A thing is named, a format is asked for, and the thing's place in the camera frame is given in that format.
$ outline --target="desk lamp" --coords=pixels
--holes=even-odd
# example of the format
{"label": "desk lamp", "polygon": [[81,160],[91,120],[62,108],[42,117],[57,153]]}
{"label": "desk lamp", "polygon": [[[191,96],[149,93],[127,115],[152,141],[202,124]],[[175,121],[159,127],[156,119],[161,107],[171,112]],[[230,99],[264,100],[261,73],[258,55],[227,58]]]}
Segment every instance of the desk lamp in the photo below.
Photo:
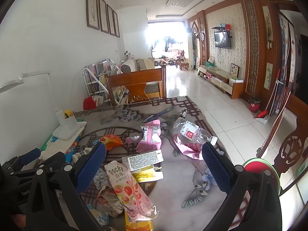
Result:
{"label": "desk lamp", "polygon": [[30,77],[30,76],[36,76],[36,75],[47,75],[47,80],[48,80],[48,85],[50,89],[50,95],[51,95],[51,100],[54,105],[54,109],[56,111],[56,116],[58,118],[58,121],[60,123],[60,126],[57,127],[57,129],[52,133],[54,137],[57,137],[62,140],[69,140],[76,132],[77,130],[81,127],[81,123],[77,122],[75,116],[71,116],[69,118],[65,118],[63,111],[59,109],[55,103],[53,92],[51,89],[51,84],[50,84],[50,75],[51,71],[50,70],[43,70],[43,71],[36,71],[36,72],[30,72],[30,73],[24,73],[19,76],[17,80],[12,80],[9,82],[6,82],[4,84],[0,85],[0,93],[5,92],[9,89],[12,89],[18,85],[21,85],[24,83],[24,78]]}

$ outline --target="plastic bottle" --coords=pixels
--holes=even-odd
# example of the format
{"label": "plastic bottle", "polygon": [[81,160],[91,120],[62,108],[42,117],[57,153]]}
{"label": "plastic bottle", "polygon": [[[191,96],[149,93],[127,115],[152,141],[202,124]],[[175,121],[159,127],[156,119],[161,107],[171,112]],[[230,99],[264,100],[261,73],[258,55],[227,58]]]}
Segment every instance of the plastic bottle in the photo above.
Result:
{"label": "plastic bottle", "polygon": [[212,136],[205,129],[200,128],[198,125],[193,124],[182,117],[176,120],[173,125],[173,129],[175,129],[182,136],[201,144],[210,142],[214,146],[218,139],[216,136]]}

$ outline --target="red label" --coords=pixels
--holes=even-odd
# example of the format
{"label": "red label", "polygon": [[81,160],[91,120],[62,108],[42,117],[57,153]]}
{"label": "red label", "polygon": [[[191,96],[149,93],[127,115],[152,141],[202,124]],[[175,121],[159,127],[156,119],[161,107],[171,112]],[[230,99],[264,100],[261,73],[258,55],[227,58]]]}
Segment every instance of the red label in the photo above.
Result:
{"label": "red label", "polygon": [[187,131],[186,136],[191,139],[193,136],[193,132]]}

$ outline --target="broom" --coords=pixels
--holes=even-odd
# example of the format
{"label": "broom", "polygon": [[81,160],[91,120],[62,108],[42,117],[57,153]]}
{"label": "broom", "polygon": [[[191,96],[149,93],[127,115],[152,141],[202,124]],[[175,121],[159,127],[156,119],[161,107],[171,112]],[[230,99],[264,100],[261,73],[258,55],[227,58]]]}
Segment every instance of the broom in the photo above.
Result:
{"label": "broom", "polygon": [[277,91],[277,88],[278,88],[278,78],[279,78],[279,74],[280,74],[280,69],[278,70],[277,78],[276,78],[276,81],[275,81],[275,86],[274,86],[273,91],[272,91],[272,94],[271,94],[271,96],[270,96],[270,98],[269,98],[269,102],[268,102],[268,104],[267,104],[265,110],[263,110],[260,114],[258,114],[258,115],[255,117],[255,119],[256,119],[256,118],[264,118],[264,117],[267,116],[267,114],[268,114],[267,108],[268,108],[268,106],[269,106],[269,104],[270,104],[270,102],[271,102],[271,100],[272,100],[273,95],[276,94],[276,91]]}

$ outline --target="dark door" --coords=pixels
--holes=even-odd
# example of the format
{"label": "dark door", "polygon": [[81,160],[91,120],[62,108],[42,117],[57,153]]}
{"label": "dark door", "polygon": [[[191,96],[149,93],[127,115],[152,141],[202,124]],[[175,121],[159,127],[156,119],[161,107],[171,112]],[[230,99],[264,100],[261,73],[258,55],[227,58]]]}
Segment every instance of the dark door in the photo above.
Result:
{"label": "dark door", "polygon": [[298,97],[308,104],[308,37],[301,35],[301,79]]}

